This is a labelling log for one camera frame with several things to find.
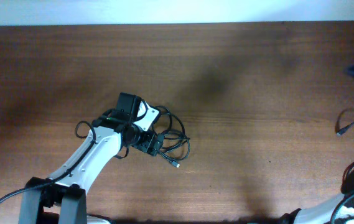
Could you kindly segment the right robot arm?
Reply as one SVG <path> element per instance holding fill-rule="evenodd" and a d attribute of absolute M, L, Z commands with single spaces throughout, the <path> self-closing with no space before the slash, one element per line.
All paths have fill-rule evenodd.
<path fill-rule="evenodd" d="M 348 76 L 354 78 L 354 64 L 346 68 Z M 342 136 L 354 126 L 354 121 L 340 127 L 340 113 L 335 127 L 337 136 Z M 287 224 L 331 224 L 354 223 L 354 162 L 343 172 L 340 193 L 333 198 L 311 208 L 298 208 L 291 213 L 285 213 L 273 223 Z"/>

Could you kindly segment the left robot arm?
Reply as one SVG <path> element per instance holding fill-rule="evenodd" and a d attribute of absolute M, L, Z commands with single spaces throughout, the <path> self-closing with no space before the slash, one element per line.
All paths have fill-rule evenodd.
<path fill-rule="evenodd" d="M 115 108 L 88 123 L 82 145 L 61 167 L 46 179 L 33 177 L 26 183 L 19 223 L 110 223 L 88 214 L 86 195 L 120 150 L 131 146 L 152 154 L 158 149 L 150 127 L 160 115 L 141 97 L 120 93 Z"/>

